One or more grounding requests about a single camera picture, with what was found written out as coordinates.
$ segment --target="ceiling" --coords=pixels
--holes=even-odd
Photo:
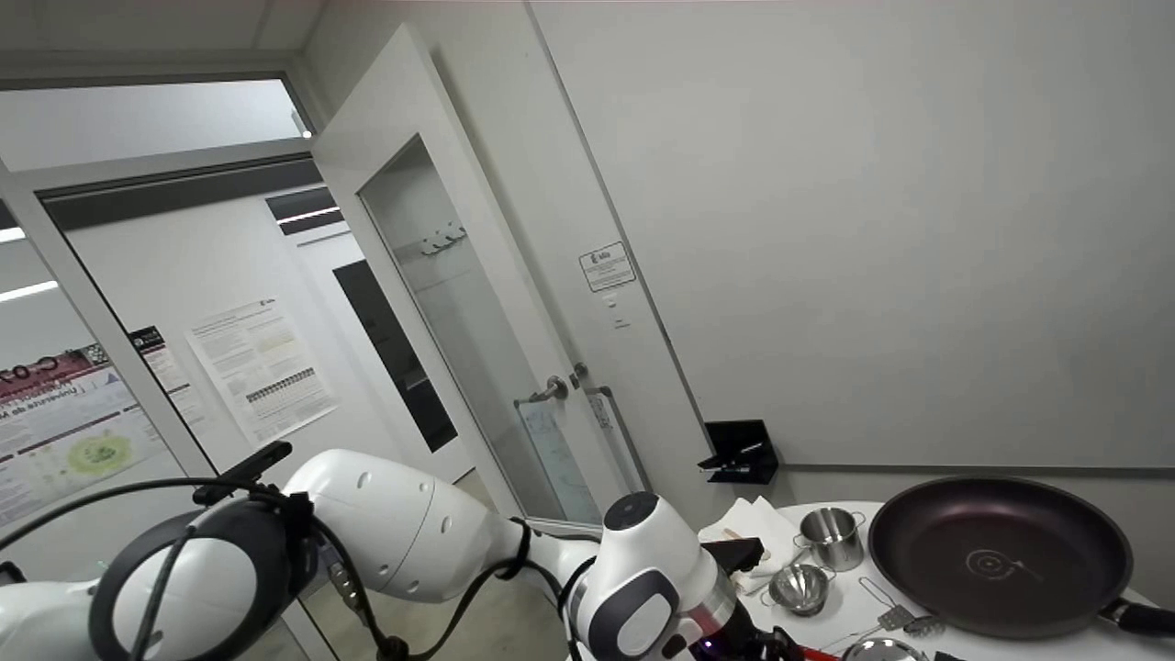
[[[325,0],[0,0],[0,79],[290,63]]]

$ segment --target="floor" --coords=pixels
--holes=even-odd
[[[462,477],[458,487],[486,500],[479,474]],[[325,580],[303,598],[315,616],[320,631],[342,661],[370,661],[375,645],[369,629]],[[435,645],[447,624],[454,603],[419,607],[387,596],[370,596],[370,607],[390,635],[408,640],[410,653]],[[468,609],[462,624],[435,661],[557,661],[566,656],[563,624],[551,598],[533,580],[490,580]]]

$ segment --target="frying pan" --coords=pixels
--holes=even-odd
[[[962,631],[1052,640],[1104,616],[1175,635],[1175,613],[1123,598],[1135,559],[1118,522],[1047,485],[920,485],[877,511],[869,555],[893,588]]]

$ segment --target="door handle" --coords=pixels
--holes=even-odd
[[[541,401],[566,401],[566,394],[571,394],[571,386],[563,378],[549,378],[549,390],[514,401],[514,407],[541,405]]]

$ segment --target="pan handle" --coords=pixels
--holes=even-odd
[[[1153,609],[1142,603],[1126,603],[1126,598],[1112,598],[1104,616],[1119,629],[1119,631],[1135,631],[1135,635],[1175,635],[1175,613],[1173,609]]]

